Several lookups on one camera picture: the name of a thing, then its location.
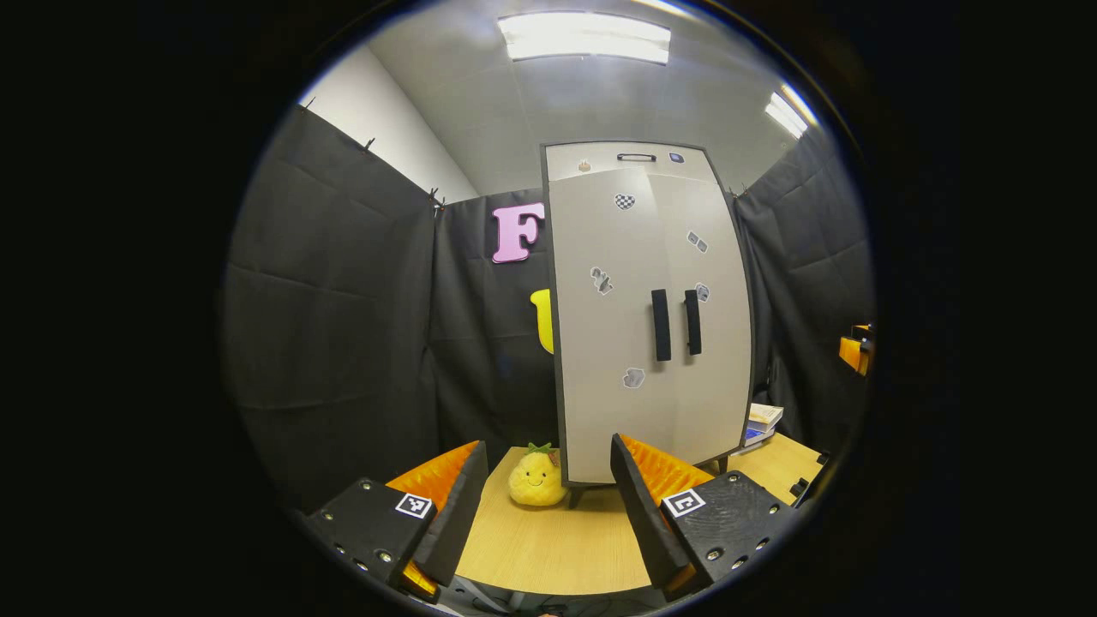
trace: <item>stuffed toy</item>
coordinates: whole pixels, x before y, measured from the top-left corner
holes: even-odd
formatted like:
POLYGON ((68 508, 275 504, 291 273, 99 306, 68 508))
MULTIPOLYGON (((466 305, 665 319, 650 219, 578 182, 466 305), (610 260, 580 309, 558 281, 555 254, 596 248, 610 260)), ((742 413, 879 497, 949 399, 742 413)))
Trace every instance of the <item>stuffed toy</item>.
POLYGON ((510 472, 510 498, 528 506, 552 506, 567 495, 561 484, 559 450, 552 444, 538 447, 530 444, 525 456, 510 472))

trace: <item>white cabinet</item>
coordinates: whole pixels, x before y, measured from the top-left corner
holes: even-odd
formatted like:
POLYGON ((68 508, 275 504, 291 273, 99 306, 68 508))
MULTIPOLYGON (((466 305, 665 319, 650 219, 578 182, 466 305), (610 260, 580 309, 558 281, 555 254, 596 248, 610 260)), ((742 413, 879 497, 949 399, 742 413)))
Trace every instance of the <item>white cabinet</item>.
POLYGON ((543 156, 565 481, 612 483, 614 433, 691 463, 738 449, 750 308, 704 152, 598 142, 548 145, 543 156), (687 292, 697 298, 692 324, 687 292))

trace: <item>black curtain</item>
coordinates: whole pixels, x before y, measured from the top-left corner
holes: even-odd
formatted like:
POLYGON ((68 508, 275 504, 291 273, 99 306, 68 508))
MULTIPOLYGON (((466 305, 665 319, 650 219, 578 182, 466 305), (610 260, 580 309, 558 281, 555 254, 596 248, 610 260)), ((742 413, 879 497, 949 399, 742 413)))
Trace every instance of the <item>black curtain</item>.
POLYGON ((544 221, 524 261, 495 263, 497 207, 542 201, 541 189, 448 205, 437 220, 430 352, 442 450, 486 439, 494 468, 511 446, 559 445, 552 356, 530 294, 548 288, 544 221))
POLYGON ((755 402, 778 430, 836 450, 863 413, 866 378, 838 339, 875 315, 860 198, 834 145, 808 130, 733 202, 755 317, 755 402))
POLYGON ((301 108, 256 169, 225 274, 225 379, 289 506, 439 455, 432 215, 426 192, 301 108))

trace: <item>black handle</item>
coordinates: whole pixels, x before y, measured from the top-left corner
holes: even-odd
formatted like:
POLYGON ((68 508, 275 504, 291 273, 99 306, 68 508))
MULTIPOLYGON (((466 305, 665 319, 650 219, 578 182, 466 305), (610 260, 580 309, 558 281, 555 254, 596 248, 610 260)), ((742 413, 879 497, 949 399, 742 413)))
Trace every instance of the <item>black handle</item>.
POLYGON ((624 157, 626 157, 626 156, 640 156, 640 157, 644 157, 644 158, 649 158, 649 159, 652 159, 652 162, 655 162, 655 155, 641 155, 641 154, 619 154, 618 155, 618 160, 624 160, 624 157))
POLYGON ((686 290, 686 318, 689 319, 689 355, 701 354, 701 308, 697 303, 697 290, 686 290))
POLYGON ((670 315, 667 313, 667 290, 652 290, 652 317, 655 323, 655 359, 670 359, 670 315))

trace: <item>cabinet door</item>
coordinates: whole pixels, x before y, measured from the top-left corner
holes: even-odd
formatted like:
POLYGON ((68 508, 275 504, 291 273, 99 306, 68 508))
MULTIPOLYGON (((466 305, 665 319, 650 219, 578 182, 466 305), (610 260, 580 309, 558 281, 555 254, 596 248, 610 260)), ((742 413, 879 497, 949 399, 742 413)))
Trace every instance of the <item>cabinet door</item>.
POLYGON ((648 182, 659 204, 670 266, 670 363, 678 403, 670 451, 698 463, 742 442, 751 359, 746 274, 719 184, 659 175, 649 175, 648 182), (698 302, 701 354, 691 356, 685 299, 686 290, 699 284, 704 285, 698 302))
POLYGON ((658 209, 645 171, 629 168, 550 181, 546 218, 564 479, 612 483, 614 433, 667 450, 674 439, 677 390, 652 315, 652 290, 671 295, 658 209))

